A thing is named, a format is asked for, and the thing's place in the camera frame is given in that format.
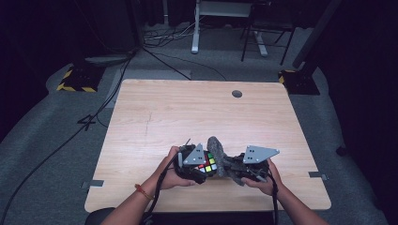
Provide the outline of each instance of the gray carpet floor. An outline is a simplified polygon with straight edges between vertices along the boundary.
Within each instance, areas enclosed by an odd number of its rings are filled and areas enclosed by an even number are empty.
[[[298,29],[283,66],[279,66],[283,49],[272,47],[268,47],[269,56],[262,57],[256,46],[249,46],[245,61],[240,62],[241,30],[230,27],[203,31],[198,54],[191,54],[191,36],[149,50],[208,66],[158,55],[174,68],[189,71],[196,81],[223,81],[220,72],[227,81],[275,83],[278,71],[292,68],[291,63],[311,31]],[[275,38],[268,34],[263,37],[265,41]],[[287,35],[283,38],[281,41],[286,41]],[[68,68],[69,65],[65,65],[50,77],[47,81],[50,94],[0,144],[2,214],[23,178],[81,127],[78,120],[97,111],[112,89],[120,65],[106,68],[97,93],[56,91]],[[172,79],[167,75],[172,70],[144,51],[139,51],[131,60],[127,75],[133,76],[137,70],[156,74],[164,70],[167,71],[164,77],[157,75],[157,79]],[[329,99],[328,84],[320,70],[315,72],[314,79],[320,96],[290,96],[290,99],[316,165],[329,177],[325,186],[331,208],[317,213],[330,224],[387,224],[383,213],[375,208],[374,194],[355,162],[335,153],[344,141]],[[104,109],[99,120],[108,124],[112,112],[112,107]],[[81,184],[93,176],[106,131],[100,123],[91,125],[88,131],[80,132],[47,160],[16,195],[5,224],[84,224],[88,215],[84,210],[87,190],[82,189]],[[280,224],[291,224],[285,212],[280,213]]]

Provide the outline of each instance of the rubik's cube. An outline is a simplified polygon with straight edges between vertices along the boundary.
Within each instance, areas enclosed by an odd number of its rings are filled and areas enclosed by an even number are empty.
[[[197,169],[203,173],[207,173],[208,176],[213,176],[217,173],[216,160],[214,159],[213,155],[208,151],[205,151],[205,160],[206,163],[199,165]]]

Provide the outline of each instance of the desk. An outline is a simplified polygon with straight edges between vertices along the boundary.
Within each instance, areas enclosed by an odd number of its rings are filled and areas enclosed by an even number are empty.
[[[239,90],[242,97],[233,97]],[[273,157],[283,182],[312,209],[330,200],[284,87],[266,82],[190,82],[125,80],[99,156],[85,209],[116,207],[142,184],[170,146],[207,145],[216,136],[229,156],[247,145],[276,148]],[[229,178],[208,178],[203,185],[161,192],[155,212],[272,210],[272,199]]]
[[[228,16],[228,17],[249,17],[252,3],[237,2],[209,2],[196,0],[195,8],[195,28],[193,31],[191,53],[199,53],[199,34],[200,16]],[[261,38],[261,32],[254,32],[255,40],[262,56],[267,56],[268,52]]]

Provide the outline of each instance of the red bracelet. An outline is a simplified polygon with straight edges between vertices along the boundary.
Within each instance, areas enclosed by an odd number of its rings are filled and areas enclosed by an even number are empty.
[[[149,200],[153,200],[153,199],[154,199],[152,196],[149,196],[148,194],[146,194],[146,192],[143,190],[143,188],[142,188],[140,185],[135,184],[135,188],[136,188],[139,192],[143,193],[143,195],[145,195],[147,199],[149,199]]]

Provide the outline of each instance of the person's left hand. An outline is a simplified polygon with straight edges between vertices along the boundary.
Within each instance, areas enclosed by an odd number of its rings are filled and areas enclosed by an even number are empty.
[[[170,162],[170,160],[173,159],[173,156],[177,154],[179,148],[176,146],[173,146],[170,151],[169,155],[163,159],[161,164],[159,165],[158,169],[152,174],[152,177],[158,180],[159,176],[161,175],[161,172],[163,172],[164,168],[166,168],[167,164]],[[182,179],[176,174],[176,171],[174,169],[174,164],[172,163],[167,171],[166,176],[164,177],[163,182],[161,183],[161,189],[170,189],[174,188],[175,186],[182,186],[182,187],[187,187],[187,186],[193,186],[196,183],[192,180],[186,180]]]

